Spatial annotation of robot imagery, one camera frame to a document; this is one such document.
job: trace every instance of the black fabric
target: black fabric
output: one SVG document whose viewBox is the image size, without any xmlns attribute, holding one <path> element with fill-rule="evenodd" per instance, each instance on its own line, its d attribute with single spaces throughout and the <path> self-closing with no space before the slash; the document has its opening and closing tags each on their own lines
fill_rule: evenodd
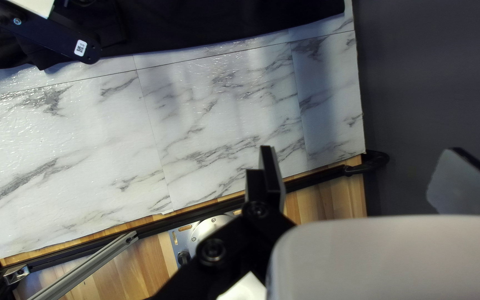
<svg viewBox="0 0 480 300">
<path fill-rule="evenodd" d="M 55 11 L 98 33 L 102 57 L 249 38 L 344 10 L 343 0 L 97 0 L 76 8 L 70 2 L 67 9 L 63 2 L 57 0 Z M 0 29 L 0 68 L 29 63 L 45 69 L 70 60 Z"/>
</svg>

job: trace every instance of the white sticker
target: white sticker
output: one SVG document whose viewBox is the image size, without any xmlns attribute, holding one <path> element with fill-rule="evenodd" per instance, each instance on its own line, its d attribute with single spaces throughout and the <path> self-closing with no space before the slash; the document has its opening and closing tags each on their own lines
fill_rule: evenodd
<svg viewBox="0 0 480 300">
<path fill-rule="evenodd" d="M 83 56 L 84 55 L 84 51 L 86 51 L 86 46 L 88 44 L 85 42 L 85 41 L 82 41 L 82 40 L 78 40 L 77 41 L 77 44 L 75 45 L 75 51 L 74 53 L 78 56 Z"/>
</svg>

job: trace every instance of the wooden table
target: wooden table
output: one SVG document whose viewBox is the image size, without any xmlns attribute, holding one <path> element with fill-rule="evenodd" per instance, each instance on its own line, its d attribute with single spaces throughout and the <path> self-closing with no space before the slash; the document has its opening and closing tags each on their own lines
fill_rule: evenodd
<svg viewBox="0 0 480 300">
<path fill-rule="evenodd" d="M 302 174 L 285 178 L 285 181 L 299 178 L 319 170 L 340 164 L 356 166 L 361 157 L 320 167 Z M 84 236 L 80 239 L 45 247 L 11 257 L 0 259 L 3 265 L 9 265 L 25 259 L 44 255 L 102 236 L 168 218 L 191 209 L 206 206 L 218 201 L 231 199 L 243 192 L 234 193 L 218 199 L 197 204 L 192 207 L 174 211 L 167 215 L 153 215 L 118 225 L 101 232 Z M 326 220 L 366 217 L 364 185 L 362 175 L 340 177 L 315 186 L 287 194 L 284 214 L 296 224 Z M 14 291 L 17 300 L 26 300 L 38 290 L 49 285 L 86 258 L 77 259 L 61 265 L 50 267 L 25 278 Z M 68 292 L 62 300 L 141 300 L 150 297 L 177 271 L 176 258 L 168 232 L 137 241 L 130 248 L 119 254 L 101 269 Z"/>
</svg>

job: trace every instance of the white marble tile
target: white marble tile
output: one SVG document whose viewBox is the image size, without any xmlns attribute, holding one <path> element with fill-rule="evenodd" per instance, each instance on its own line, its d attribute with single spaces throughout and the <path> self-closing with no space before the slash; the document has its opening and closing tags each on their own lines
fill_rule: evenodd
<svg viewBox="0 0 480 300">
<path fill-rule="evenodd" d="M 260 145 L 307 170 L 288 44 L 138 70 L 175 209 L 244 188 Z"/>
<path fill-rule="evenodd" d="M 363 153 L 354 31 L 293 42 L 291 47 L 309 168 Z"/>
<path fill-rule="evenodd" d="M 276 45 L 289 41 L 288 30 L 273 32 L 237 41 L 191 47 L 180 50 L 157 51 L 134 55 L 137 69 L 179 63 L 197 58 L 205 58 L 225 53 Z"/>
<path fill-rule="evenodd" d="M 136 71 L 0 95 L 0 257 L 171 209 Z"/>
<path fill-rule="evenodd" d="M 290 41 L 299 41 L 300 39 L 316 38 L 318 36 L 355 30 L 351 0 L 344 0 L 344 2 L 346 4 L 346 9 L 343 14 L 338 14 L 303 26 L 290 28 L 288 30 Z"/>
<path fill-rule="evenodd" d="M 0 94 L 135 70 L 132 56 L 104 58 L 93 65 L 65 62 L 44 71 L 32 65 L 0 70 Z"/>
</svg>

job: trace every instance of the screw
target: screw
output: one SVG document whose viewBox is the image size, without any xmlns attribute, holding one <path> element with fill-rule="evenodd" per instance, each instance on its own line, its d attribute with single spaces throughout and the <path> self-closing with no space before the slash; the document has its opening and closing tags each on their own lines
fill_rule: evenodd
<svg viewBox="0 0 480 300">
<path fill-rule="evenodd" d="M 268 209 L 261 202 L 251 202 L 248 211 L 251 215 L 257 217 L 258 219 L 262 219 L 268 215 Z"/>
<path fill-rule="evenodd" d="M 188 264 L 190 259 L 191 259 L 191 257 L 190 257 L 190 253 L 188 251 L 179 252 L 177 254 L 177 262 L 181 266 Z"/>
<path fill-rule="evenodd" d="M 219 262 L 225 256 L 225 252 L 225 246 L 220 239 L 206 240 L 201 248 L 202 258 L 209 263 Z"/>
</svg>

